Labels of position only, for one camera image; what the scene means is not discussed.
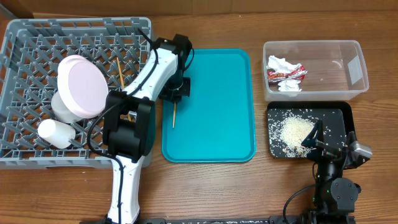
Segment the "wooden chopstick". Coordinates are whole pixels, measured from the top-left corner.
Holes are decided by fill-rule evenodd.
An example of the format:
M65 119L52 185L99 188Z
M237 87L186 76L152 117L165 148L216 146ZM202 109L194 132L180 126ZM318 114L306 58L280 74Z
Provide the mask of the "wooden chopstick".
M174 110L173 110L173 120L172 120L172 127L175 128L175 120L176 120L176 112L177 112L177 104L174 103Z
M120 61L119 61L118 57L116 57L116 61L117 61L117 65L118 65L119 80L120 80L120 83L121 83L121 89L124 90L124 88L125 88L124 78L123 78L123 73L122 73L122 70L121 70L121 65L120 65ZM132 121L131 115L129 113L127 114L127 118L128 118L129 121Z

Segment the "white napkin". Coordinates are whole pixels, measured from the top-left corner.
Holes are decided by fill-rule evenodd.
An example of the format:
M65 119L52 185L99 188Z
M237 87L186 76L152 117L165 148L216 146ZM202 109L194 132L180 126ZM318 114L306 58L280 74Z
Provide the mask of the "white napkin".
M301 65L301 63L291 64L287 62L285 58L277 58L274 55L271 55L268 58L266 70L271 69L279 73L290 73ZM279 91L302 91L302 89L299 87L301 81L302 80L285 80L271 84L277 84Z

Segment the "white round plate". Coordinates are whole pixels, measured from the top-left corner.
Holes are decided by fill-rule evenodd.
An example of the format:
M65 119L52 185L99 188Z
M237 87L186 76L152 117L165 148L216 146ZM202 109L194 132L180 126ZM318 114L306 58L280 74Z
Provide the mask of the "white round plate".
M102 71L80 55L61 60L57 68L57 88L67 109L85 119L94 118L104 110L109 92Z

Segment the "grey bowl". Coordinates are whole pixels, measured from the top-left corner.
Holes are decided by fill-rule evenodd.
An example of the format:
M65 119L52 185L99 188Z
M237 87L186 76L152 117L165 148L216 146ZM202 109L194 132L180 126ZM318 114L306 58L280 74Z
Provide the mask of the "grey bowl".
M82 120L81 117L73 114L63 103L59 92L57 91L51 100L51 107L55 117L63 123L73 123Z

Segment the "white cup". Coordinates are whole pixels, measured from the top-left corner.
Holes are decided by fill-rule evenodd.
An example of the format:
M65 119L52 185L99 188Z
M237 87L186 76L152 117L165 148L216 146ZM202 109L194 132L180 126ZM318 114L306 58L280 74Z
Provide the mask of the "white cup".
M69 140L76 136L75 129L65 123L53 120L43 120L37 129L38 135L58 149L64 149L71 143Z

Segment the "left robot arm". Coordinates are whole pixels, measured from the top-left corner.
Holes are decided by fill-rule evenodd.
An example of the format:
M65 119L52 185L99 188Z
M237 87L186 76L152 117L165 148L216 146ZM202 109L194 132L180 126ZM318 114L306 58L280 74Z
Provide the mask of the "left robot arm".
M103 143L113 158L112 202L106 223L136 223L141 169L155 141L155 102L177 104L190 94L184 73L194 49L189 38L158 38L150 58L136 79L123 91L111 91L106 99Z

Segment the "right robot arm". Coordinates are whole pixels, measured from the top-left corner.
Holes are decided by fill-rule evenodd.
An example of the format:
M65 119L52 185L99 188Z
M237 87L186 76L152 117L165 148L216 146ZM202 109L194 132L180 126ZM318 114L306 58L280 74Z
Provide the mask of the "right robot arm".
M307 158L317 165L315 178L314 209L308 210L298 219L298 223L318 224L355 224L351 214L361 188L358 184L343 177L352 158L348 146L341 149L323 142L323 122L318 120L309 135L302 141L302 146L312 150Z

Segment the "rice pile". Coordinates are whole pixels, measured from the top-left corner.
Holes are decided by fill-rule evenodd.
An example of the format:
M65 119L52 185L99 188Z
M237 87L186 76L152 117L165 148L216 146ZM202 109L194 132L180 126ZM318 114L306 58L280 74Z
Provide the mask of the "rice pile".
M275 158L305 158L310 148L301 145L318 119L323 121L323 141L341 148L346 142L343 113L340 109L267 110L269 151Z

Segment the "black tray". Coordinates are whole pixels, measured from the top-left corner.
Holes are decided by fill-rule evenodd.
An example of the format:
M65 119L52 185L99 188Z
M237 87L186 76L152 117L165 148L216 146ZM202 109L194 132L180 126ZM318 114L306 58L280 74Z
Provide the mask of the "black tray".
M344 101L273 101L267 106L269 152L278 159L305 158L312 150L301 145L323 123L323 142L341 149L354 131L352 110Z

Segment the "teal plastic tray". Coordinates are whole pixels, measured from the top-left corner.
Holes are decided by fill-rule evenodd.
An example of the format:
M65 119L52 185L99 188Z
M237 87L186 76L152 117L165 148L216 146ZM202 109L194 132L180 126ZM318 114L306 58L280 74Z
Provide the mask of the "teal plastic tray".
M162 112L162 153L175 163L247 162L256 152L249 55L241 49L196 49L185 72L190 96Z

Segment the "clear plastic bin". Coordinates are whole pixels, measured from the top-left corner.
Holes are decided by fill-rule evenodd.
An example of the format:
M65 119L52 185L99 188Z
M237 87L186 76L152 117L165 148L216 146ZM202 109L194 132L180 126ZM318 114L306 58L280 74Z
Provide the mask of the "clear plastic bin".
M279 91L278 85L268 80L270 56L303 65L307 74L298 84L301 91ZM350 100L369 90L366 62L355 40L266 42L262 67L266 101Z

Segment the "grey plastic dish rack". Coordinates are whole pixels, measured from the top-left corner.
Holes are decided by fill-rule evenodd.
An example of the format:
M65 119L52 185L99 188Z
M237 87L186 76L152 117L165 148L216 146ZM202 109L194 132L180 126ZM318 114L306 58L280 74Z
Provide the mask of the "grey plastic dish rack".
M103 73L110 90L120 90L119 58L124 85L144 68L155 39L146 17L94 19L15 19L1 41L1 168L45 169L94 167L111 161L90 152L86 134L92 122L72 123L76 136L57 149L37 128L54 118L51 99L57 92L57 68L69 55L81 55Z

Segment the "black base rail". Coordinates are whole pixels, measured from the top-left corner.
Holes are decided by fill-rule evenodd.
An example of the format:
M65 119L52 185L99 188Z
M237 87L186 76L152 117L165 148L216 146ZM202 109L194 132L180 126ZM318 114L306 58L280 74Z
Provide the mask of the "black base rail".
M310 221L309 218L301 216L287 216L292 224L303 223L347 223L356 224L354 217L347 217L340 220ZM190 219L190 220L166 220L164 218L141 218L138 224L283 224L282 215L270 216L268 218L241 218L241 219Z

